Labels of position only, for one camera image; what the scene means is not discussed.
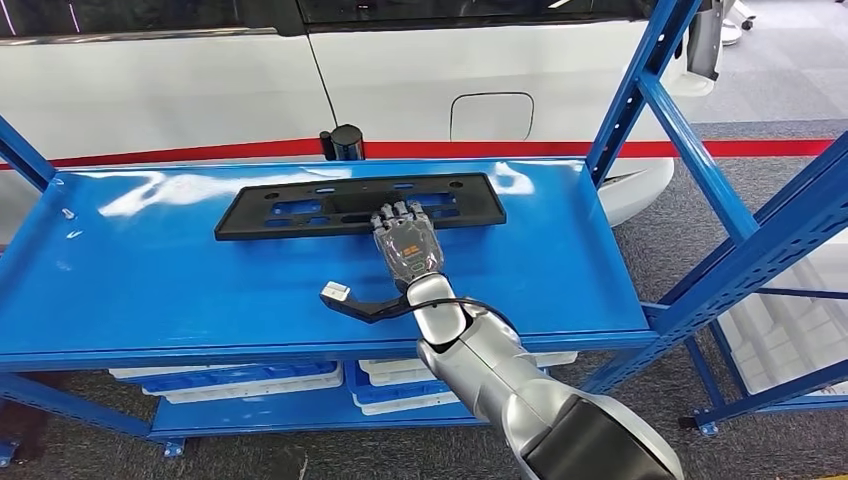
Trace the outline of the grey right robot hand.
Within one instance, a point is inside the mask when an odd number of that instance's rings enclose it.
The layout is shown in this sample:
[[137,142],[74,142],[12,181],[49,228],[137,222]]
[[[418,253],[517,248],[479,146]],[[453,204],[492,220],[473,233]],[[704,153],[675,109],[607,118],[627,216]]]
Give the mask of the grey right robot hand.
[[372,215],[371,224],[374,241],[401,293],[416,280],[442,272],[443,251],[419,202],[385,203]]

